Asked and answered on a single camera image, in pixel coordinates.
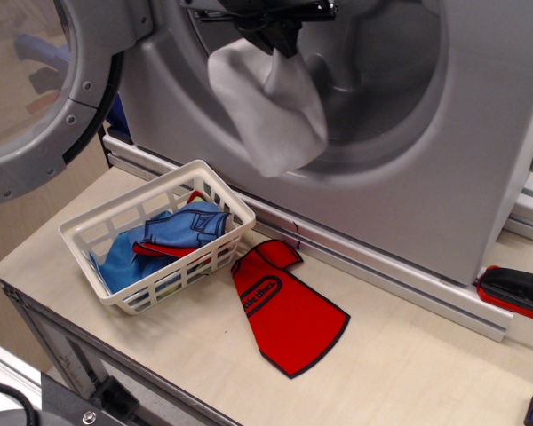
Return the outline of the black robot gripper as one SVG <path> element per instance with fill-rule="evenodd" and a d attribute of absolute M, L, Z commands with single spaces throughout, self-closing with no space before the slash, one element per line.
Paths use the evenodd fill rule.
<path fill-rule="evenodd" d="M 269 55 L 278 50 L 285 58 L 298 53 L 302 23 L 332 21 L 338 10 L 334 1 L 192 0 L 179 5 L 201 22 L 236 21 L 235 28 L 249 43 Z"/>

